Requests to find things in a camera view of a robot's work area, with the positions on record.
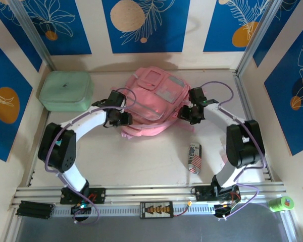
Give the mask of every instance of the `green lunch box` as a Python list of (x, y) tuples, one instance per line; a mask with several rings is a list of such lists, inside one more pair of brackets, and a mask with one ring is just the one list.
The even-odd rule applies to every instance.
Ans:
[(88, 72), (51, 72), (39, 100), (48, 111), (80, 112), (91, 106), (94, 85)]

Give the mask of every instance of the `wall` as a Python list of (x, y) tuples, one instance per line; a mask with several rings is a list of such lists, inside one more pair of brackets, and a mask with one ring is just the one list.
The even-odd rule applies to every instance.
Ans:
[[(12, 138), (12, 148), (7, 156), (1, 156), (0, 153), (0, 237), (2, 235), (3, 228), (8, 215), (8, 207), (10, 205), (12, 196), (16, 191), (16, 187), (22, 181), (24, 171), (29, 169), (31, 164), (34, 150), (37, 145), (34, 137), (38, 136), (37, 128), (40, 119), (42, 118), (43, 107), (37, 99), (37, 89), (40, 84), (40, 80), (43, 77), (43, 73), (47, 73), (45, 66), (42, 66), (39, 72), (32, 65), (27, 58), (26, 54), (21, 50), (16, 41), (13, 39), (11, 34), (5, 28), (0, 20), (0, 49), (4, 54), (0, 55), (0, 63), (6, 63), (6, 66), (0, 67), (0, 85), (17, 85), (25, 87), (30, 91), (30, 96), (22, 96), (23, 91), (16, 91), (19, 95), (20, 110), (17, 112), (16, 119), (13, 124), (9, 124), (9, 120), (6, 119), (9, 114), (5, 113), (6, 116), (0, 116), (0, 139), (6, 141)], [(29, 84), (17, 83), (19, 77), (26, 79)], [(0, 111), (4, 108), (11, 106), (0, 103)], [(16, 135), (10, 137), (12, 134), (7, 133), (10, 127), (16, 125)]]
[[(22, 1), (58, 70), (234, 69), (269, 0)], [(0, 18), (31, 52), (9, 7)], [(33, 65), (38, 66), (38, 58)]]
[[(293, 148), (290, 145), (292, 141), (289, 139), (290, 133), (292, 134), (295, 129), (300, 128), (299, 125), (303, 126), (303, 106), (295, 106), (291, 109), (292, 91), (286, 89), (289, 80), (288, 76), (294, 75), (295, 72), (298, 74), (298, 60), (292, 57), (284, 66), (279, 64), (284, 63), (282, 59), (286, 53), (285, 57), (292, 56), (290, 51), (297, 45), (295, 40), (302, 30), (303, 0), (300, 0), (297, 8), (288, 19), (258, 68), (255, 61), (251, 60), (242, 74), (242, 80), (249, 95), (256, 119), (261, 125), (272, 169), (284, 182), (287, 192), (295, 201), (294, 211), (303, 233), (303, 150), (297, 150), (297, 146)], [(275, 78), (271, 80), (272, 75), (279, 69), (283, 70), (283, 72), (280, 72), (279, 75), (274, 76)], [(271, 86), (275, 85), (275, 96), (271, 95), (268, 84), (264, 84), (266, 80), (273, 82)], [(288, 119), (293, 120), (293, 118), (301, 114), (299, 117), (302, 123), (297, 124), (297, 122), (292, 122), (291, 126), (293, 130), (290, 130), (290, 128), (281, 128), (281, 124), (285, 121), (282, 118), (285, 117), (282, 117), (283, 114), (279, 113), (278, 105), (284, 102), (284, 96), (287, 97), (287, 101), (285, 102), (289, 108), (284, 108), (282, 112), (286, 114), (290, 113)], [(297, 140), (298, 144), (303, 144), (303, 132), (293, 135), (293, 140)]]

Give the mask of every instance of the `blue poster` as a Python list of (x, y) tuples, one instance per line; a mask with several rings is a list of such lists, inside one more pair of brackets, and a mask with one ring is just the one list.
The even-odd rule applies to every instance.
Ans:
[(10, 34), (13, 36), (15, 41), (18, 43), (22, 51), (28, 57), (29, 61), (32, 63), (35, 69), (39, 71), (42, 63), (40, 56), (38, 55), (36, 49), (28, 39), (23, 29), (20, 27), (19, 22), (12, 14), (8, 5), (3, 4), (2, 1), (0, 1), (0, 19)]
[(292, 155), (303, 150), (303, 31), (265, 81)]
[(268, 27), (262, 41), (258, 45), (253, 58), (257, 65), (263, 61), (265, 55), (267, 54), (270, 47), (273, 45), (277, 36), (283, 29), (289, 17), (292, 15), (294, 9), (298, 5), (300, 0), (284, 0), (279, 7), (279, 10), (275, 14), (275, 17), (272, 20), (272, 23)]
[[(2, 2), (0, 0), (0, 19), (19, 45), (27, 42), (9, 6)], [(75, 0), (24, 0), (21, 3), (51, 55), (91, 54)]]
[(189, 2), (102, 0), (112, 52), (182, 52)]
[(0, 160), (7, 161), (32, 87), (0, 49)]
[(217, 0), (203, 51), (244, 51), (269, 2)]

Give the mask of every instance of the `box lid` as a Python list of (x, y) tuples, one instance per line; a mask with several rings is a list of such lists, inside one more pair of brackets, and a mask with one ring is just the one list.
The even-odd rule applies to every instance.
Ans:
[(39, 99), (43, 102), (80, 102), (86, 97), (90, 82), (88, 72), (51, 72)]

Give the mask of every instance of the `purple cable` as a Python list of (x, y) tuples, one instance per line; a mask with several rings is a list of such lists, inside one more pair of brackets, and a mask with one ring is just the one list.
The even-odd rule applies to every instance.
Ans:
[[(227, 84), (225, 84), (225, 83), (223, 83), (223, 82), (219, 82), (219, 81), (206, 82), (206, 83), (204, 83), (201, 87), (203, 87), (203, 86), (205, 86), (205, 85), (207, 85), (207, 84), (210, 84), (210, 83), (222, 84), (222, 85), (226, 86), (226, 87), (230, 90), (230, 92), (231, 92), (231, 97), (230, 97), (229, 99), (223, 101), (223, 102), (220, 102), (219, 105), (218, 105), (218, 109), (219, 109), (221, 112), (223, 112), (225, 115), (227, 115), (228, 117), (230, 117), (230, 118), (232, 118), (233, 120), (235, 120), (237, 123), (239, 123), (239, 124), (246, 130), (246, 132), (247, 132), (247, 134), (249, 135), (251, 141), (254, 143), (256, 149), (258, 150), (259, 155), (260, 155), (261, 160), (262, 160), (262, 163), (263, 163), (263, 165), (262, 165), (262, 166), (259, 166), (259, 167), (247, 167), (247, 166), (246, 166), (244, 169), (241, 170), (241, 172), (240, 172), (240, 173), (235, 177), (235, 179), (233, 180), (234, 182), (236, 182), (236, 181), (241, 177), (241, 175), (243, 174), (243, 172), (244, 172), (245, 170), (248, 170), (248, 169), (263, 169), (263, 168), (265, 168), (266, 165), (267, 165), (266, 158), (265, 158), (264, 154), (262, 153), (262, 150), (260, 149), (259, 144), (257, 143), (256, 139), (255, 139), (254, 136), (251, 134), (251, 132), (249, 131), (249, 129), (246, 127), (246, 125), (244, 125), (244, 123), (241, 122), (237, 117), (235, 117), (234, 115), (232, 115), (232, 114), (230, 114), (229, 112), (225, 111), (225, 110), (221, 107), (222, 104), (227, 103), (227, 102), (230, 102), (230, 101), (233, 99), (233, 97), (234, 97), (234, 92), (233, 92), (232, 88), (231, 88), (229, 85), (227, 85)], [(232, 216), (232, 215), (235, 214), (236, 212), (240, 211), (242, 208), (244, 208), (245, 206), (247, 206), (247, 205), (248, 205), (248, 204), (249, 204), (249, 203), (250, 203), (250, 202), (259, 194), (259, 189), (256, 188), (256, 187), (254, 187), (254, 186), (245, 185), (245, 184), (240, 184), (240, 183), (236, 183), (236, 184), (237, 184), (238, 186), (240, 186), (240, 187), (245, 187), (245, 188), (254, 189), (254, 190), (256, 190), (256, 193), (255, 193), (255, 195), (254, 195), (252, 198), (250, 198), (250, 199), (249, 199), (245, 204), (243, 204), (241, 207), (237, 208), (235, 211), (233, 211), (233, 212), (230, 213), (229, 215), (225, 216), (224, 219), (227, 219), (228, 217)]]
[(84, 195), (82, 195), (81, 193), (79, 193), (78, 191), (76, 191), (74, 188), (72, 188), (72, 187), (67, 183), (67, 181), (62, 177), (62, 175), (60, 174), (59, 171), (57, 171), (57, 170), (51, 170), (51, 169), (48, 168), (49, 158), (51, 157), (51, 154), (52, 154), (54, 145), (56, 144), (56, 142), (57, 142), (57, 140), (59, 139), (59, 137), (61, 136), (61, 134), (62, 134), (67, 128), (69, 128), (70, 126), (72, 126), (72, 125), (75, 124), (76, 122), (80, 121), (82, 118), (84, 118), (84, 117), (90, 115), (90, 114), (93, 113), (93, 112), (98, 112), (98, 111), (103, 110), (103, 109), (109, 109), (109, 108), (115, 108), (115, 109), (119, 109), (119, 108), (120, 108), (120, 109), (128, 109), (128, 108), (131, 108), (133, 105), (135, 105), (135, 103), (136, 103), (136, 101), (137, 101), (137, 96), (136, 96), (136, 94), (135, 94), (132, 90), (130, 90), (130, 89), (124, 87), (124, 88), (119, 88), (119, 89), (117, 89), (116, 91), (119, 91), (119, 90), (127, 90), (127, 91), (130, 91), (130, 92), (133, 94), (133, 96), (134, 96), (135, 99), (134, 99), (132, 105), (130, 105), (130, 106), (128, 106), (128, 107), (116, 107), (116, 106), (98, 107), (98, 108), (92, 110), (91, 112), (86, 112), (86, 113), (82, 114), (81, 116), (77, 117), (77, 118), (74, 119), (71, 123), (65, 125), (65, 127), (63, 127), (63, 128), (59, 131), (59, 133), (58, 133), (58, 134), (56, 135), (56, 137), (53, 139), (52, 144), (50, 145), (50, 148), (49, 148), (49, 150), (48, 150), (48, 153), (47, 153), (47, 156), (46, 156), (46, 159), (45, 159), (45, 170), (46, 170), (47, 172), (55, 173), (55, 174), (57, 175), (57, 177), (62, 181), (62, 183), (64, 183), (64, 184), (66, 185), (66, 187), (67, 187), (68, 189), (70, 189), (72, 192), (74, 192), (75, 194), (77, 194), (78, 196), (80, 196), (81, 198), (83, 198), (84, 200), (86, 200), (88, 203), (90, 203), (90, 204), (93, 206), (93, 208), (95, 208), (95, 210), (96, 210), (96, 212), (97, 212), (97, 217), (96, 217), (95, 221), (90, 222), (90, 223), (79, 222), (79, 224), (82, 224), (82, 225), (90, 225), (90, 224), (96, 223), (96, 222), (98, 221), (98, 219), (99, 219), (99, 210), (98, 210), (97, 206), (96, 206), (90, 199), (88, 199), (87, 197), (85, 197)]

